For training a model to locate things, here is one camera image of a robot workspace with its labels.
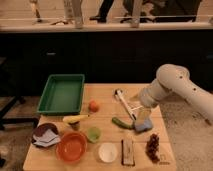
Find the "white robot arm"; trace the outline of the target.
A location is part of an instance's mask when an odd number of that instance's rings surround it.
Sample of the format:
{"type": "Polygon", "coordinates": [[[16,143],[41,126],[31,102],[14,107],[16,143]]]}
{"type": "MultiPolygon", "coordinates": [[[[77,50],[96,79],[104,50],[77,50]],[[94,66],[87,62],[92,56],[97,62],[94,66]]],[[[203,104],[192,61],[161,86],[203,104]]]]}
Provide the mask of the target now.
{"type": "Polygon", "coordinates": [[[213,94],[193,83],[189,70],[183,66],[160,66],[156,78],[140,91],[139,100],[143,107],[155,108],[170,93],[181,96],[213,124],[213,94]]]}

